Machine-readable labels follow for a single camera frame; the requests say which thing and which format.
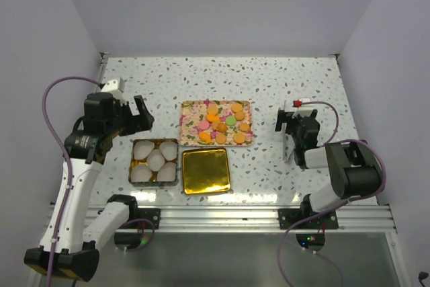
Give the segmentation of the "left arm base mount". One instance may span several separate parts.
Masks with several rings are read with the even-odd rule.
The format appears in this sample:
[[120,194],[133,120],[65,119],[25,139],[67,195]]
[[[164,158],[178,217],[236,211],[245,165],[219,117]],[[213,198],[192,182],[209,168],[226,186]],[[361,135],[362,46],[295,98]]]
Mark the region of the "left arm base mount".
[[138,214],[132,219],[120,226],[120,229],[136,229],[138,231],[158,230],[161,220],[160,208],[139,208]]

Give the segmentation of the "cookie tin box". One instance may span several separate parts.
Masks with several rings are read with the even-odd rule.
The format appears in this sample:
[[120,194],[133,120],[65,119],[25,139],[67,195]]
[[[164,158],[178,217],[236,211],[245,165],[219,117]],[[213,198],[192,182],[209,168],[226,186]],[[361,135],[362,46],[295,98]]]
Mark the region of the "cookie tin box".
[[136,139],[132,142],[128,181],[136,187],[176,186],[178,156],[177,139]]

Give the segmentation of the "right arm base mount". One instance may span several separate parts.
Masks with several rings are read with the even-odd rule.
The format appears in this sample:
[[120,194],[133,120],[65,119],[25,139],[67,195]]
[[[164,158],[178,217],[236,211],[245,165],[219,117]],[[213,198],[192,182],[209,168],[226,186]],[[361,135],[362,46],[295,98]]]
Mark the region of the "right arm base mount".
[[298,208],[280,208],[277,210],[279,227],[281,230],[336,230],[339,228],[337,214],[332,211],[321,215],[311,212],[304,214]]

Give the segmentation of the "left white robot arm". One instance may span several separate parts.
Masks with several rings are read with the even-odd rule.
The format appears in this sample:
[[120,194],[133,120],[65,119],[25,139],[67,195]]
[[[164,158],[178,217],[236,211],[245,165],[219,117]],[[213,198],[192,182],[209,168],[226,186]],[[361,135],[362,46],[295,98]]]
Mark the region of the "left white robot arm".
[[136,198],[114,194],[89,225],[85,225],[91,192],[107,153],[117,136],[150,130],[154,118],[141,96],[134,96],[138,114],[128,102],[109,92],[97,92],[84,101],[83,128],[74,126],[61,142],[64,165],[60,189],[49,225],[39,246],[27,249],[24,263],[46,276],[88,282],[94,277],[100,251],[120,227],[132,228],[143,222],[152,230],[156,225],[140,217]]

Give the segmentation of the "pink macaron cookie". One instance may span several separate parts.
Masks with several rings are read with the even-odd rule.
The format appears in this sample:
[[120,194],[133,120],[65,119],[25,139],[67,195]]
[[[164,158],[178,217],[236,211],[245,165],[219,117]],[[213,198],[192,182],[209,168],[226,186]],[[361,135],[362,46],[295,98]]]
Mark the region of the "pink macaron cookie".
[[200,128],[201,130],[207,130],[207,129],[209,129],[209,127],[210,127],[210,123],[209,123],[207,120],[202,120],[202,121],[199,123],[199,128]]

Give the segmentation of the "brown crumbly cookie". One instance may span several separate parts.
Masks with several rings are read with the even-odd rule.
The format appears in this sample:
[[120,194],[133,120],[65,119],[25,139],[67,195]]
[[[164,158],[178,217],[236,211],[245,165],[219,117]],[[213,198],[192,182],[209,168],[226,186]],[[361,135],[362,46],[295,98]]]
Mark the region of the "brown crumbly cookie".
[[228,126],[225,123],[221,122],[217,125],[216,129],[217,131],[224,133],[228,130]]

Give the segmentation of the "orange fish cookie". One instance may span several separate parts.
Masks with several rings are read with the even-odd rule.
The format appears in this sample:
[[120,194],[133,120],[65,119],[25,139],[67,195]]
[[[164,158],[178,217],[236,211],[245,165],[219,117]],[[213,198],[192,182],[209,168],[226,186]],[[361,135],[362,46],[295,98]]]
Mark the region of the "orange fish cookie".
[[204,142],[211,142],[212,141],[211,135],[208,134],[207,132],[200,132],[199,138],[201,141],[204,141]]

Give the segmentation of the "gold tin lid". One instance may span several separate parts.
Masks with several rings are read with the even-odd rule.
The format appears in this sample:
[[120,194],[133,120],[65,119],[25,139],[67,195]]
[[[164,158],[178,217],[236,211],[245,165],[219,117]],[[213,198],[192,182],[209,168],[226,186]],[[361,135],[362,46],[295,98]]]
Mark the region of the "gold tin lid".
[[187,195],[217,194],[231,189],[230,167],[225,148],[182,152],[183,191]]

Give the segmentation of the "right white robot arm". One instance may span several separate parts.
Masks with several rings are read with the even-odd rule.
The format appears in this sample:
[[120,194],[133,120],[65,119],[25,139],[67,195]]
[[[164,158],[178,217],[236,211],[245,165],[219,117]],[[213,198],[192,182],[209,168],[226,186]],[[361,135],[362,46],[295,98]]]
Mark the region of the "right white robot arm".
[[352,201],[378,195],[385,187],[386,170],[364,140],[318,143],[320,123],[312,103],[295,101],[294,111],[279,110],[275,131],[284,135],[284,159],[294,158],[302,170],[329,172],[330,182],[303,197],[298,209],[278,211],[281,229],[338,227],[336,209]]

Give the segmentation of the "metal tongs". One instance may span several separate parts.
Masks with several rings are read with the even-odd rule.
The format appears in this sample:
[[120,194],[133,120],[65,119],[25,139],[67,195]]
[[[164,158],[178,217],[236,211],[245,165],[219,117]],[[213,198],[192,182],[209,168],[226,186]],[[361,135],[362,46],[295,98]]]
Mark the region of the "metal tongs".
[[294,118],[293,112],[282,111],[284,115],[284,121],[282,124],[283,133],[283,160],[288,163],[294,153],[294,139],[293,134],[296,130],[297,119]]

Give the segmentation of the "orange leaf cookie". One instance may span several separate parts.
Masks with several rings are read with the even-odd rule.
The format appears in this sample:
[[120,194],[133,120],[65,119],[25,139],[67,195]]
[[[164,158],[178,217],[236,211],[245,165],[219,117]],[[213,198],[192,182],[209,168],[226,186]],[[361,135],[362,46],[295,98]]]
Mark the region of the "orange leaf cookie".
[[214,115],[214,114],[207,114],[206,115],[206,119],[210,123],[219,122],[220,121],[220,117],[218,115]]

